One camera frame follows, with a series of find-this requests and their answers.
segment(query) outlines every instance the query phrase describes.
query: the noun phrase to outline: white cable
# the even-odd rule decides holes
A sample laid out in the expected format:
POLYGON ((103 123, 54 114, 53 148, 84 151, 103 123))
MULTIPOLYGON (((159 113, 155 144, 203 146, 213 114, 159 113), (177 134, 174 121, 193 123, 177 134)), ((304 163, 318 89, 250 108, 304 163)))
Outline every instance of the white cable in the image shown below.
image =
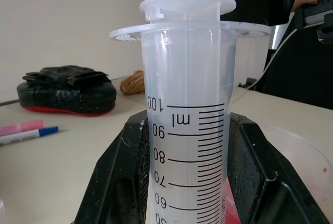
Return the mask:
POLYGON ((292 32, 291 32, 291 33, 285 38, 285 40, 281 43, 281 45, 276 49, 276 51, 275 51, 275 53, 273 54, 271 60, 270 60, 269 63, 267 64, 267 66, 266 66, 264 72, 261 74, 260 78, 259 78, 256 82, 254 82, 252 85, 246 87, 246 88, 245 88, 246 91, 245 91, 242 95, 240 95, 238 98, 236 98, 235 100, 233 100, 232 103, 235 103, 235 102, 237 102, 239 99, 241 99, 246 93, 249 92, 249 89, 250 89, 250 88, 252 88, 253 86, 255 86, 255 85, 259 82, 259 80, 265 75, 266 71, 268 70, 268 68, 269 68, 270 65, 272 64, 274 58, 276 57, 276 55, 278 54, 278 52, 280 51, 280 49, 283 47, 283 45, 285 44, 285 42, 286 42, 287 40, 289 40, 290 37, 291 37, 296 31, 297 31, 297 29, 294 29, 294 30, 293 30, 293 31, 292 31, 292 32))

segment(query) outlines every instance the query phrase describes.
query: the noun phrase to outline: syringe barrel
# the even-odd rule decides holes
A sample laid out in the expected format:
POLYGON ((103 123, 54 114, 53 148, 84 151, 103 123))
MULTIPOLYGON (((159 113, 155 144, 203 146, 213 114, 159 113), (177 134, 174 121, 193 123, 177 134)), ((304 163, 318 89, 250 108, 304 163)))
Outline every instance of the syringe barrel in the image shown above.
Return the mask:
POLYGON ((222 224, 236 34, 175 23, 142 33, 142 52, 150 223, 222 224))

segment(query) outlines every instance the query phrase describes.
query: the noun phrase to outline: scratch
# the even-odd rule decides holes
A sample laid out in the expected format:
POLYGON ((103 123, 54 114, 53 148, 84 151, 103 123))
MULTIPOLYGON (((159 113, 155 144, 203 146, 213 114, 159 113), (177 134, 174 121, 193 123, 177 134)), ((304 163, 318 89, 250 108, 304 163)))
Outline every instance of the scratch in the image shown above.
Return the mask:
POLYGON ((140 130, 142 130, 142 129, 143 129, 143 125, 144 125, 144 123, 145 123, 145 120, 143 120, 143 121, 141 122, 141 127, 140 127, 140 130))
POLYGON ((127 147, 130 146, 128 143, 125 142, 125 140, 124 140, 123 138, 121 138, 121 141, 122 141, 127 147))

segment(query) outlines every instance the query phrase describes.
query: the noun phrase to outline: rope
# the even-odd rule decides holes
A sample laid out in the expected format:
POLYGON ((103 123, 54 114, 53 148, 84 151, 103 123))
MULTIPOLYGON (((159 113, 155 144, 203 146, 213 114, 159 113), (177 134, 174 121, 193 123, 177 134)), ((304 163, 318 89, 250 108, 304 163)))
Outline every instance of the rope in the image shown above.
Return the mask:
POLYGON ((125 78, 120 84, 120 90, 125 95, 145 93, 144 72, 136 71, 132 76, 125 78))

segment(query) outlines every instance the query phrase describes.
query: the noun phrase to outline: printed number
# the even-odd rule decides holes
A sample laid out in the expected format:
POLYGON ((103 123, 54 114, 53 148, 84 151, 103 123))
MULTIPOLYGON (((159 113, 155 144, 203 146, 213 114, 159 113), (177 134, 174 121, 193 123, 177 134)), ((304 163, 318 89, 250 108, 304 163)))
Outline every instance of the printed number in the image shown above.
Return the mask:
MULTIPOLYGON (((155 182, 156 182, 156 183, 159 183, 159 181, 160 181, 160 177, 159 177, 159 175, 158 175, 157 172, 154 173, 154 177, 155 177, 155 182)), ((164 186, 163 183, 164 183, 164 176, 162 177, 162 181, 161 181, 160 185, 161 185, 162 187, 166 188, 166 186, 164 186)))
MULTIPOLYGON (((160 112, 163 111, 163 108, 162 108, 162 102, 161 102, 161 99, 159 100, 160 102, 160 112)), ((147 106, 148 106, 148 109, 152 109, 153 111, 157 110, 157 100, 156 98, 151 98, 150 96, 148 96, 147 98, 147 106)))
POLYGON ((165 134, 164 134, 164 127, 163 126, 160 126, 158 127, 158 131, 157 131, 157 125, 156 124, 153 124, 152 125, 152 133, 154 136, 158 136, 163 139, 165 137, 165 134))
POLYGON ((157 149, 154 149, 154 158, 157 161, 160 157, 160 163, 165 163, 165 153, 163 151, 158 152, 157 149))
POLYGON ((165 219, 161 219, 158 214, 156 214, 156 223, 157 224, 167 224, 167 221, 165 219))
POLYGON ((161 207, 162 208, 166 208, 167 207, 167 201, 165 200, 165 198, 161 197, 161 201, 160 201, 160 196, 158 195, 158 193, 155 194, 155 201, 157 204, 160 204, 161 202, 161 207))

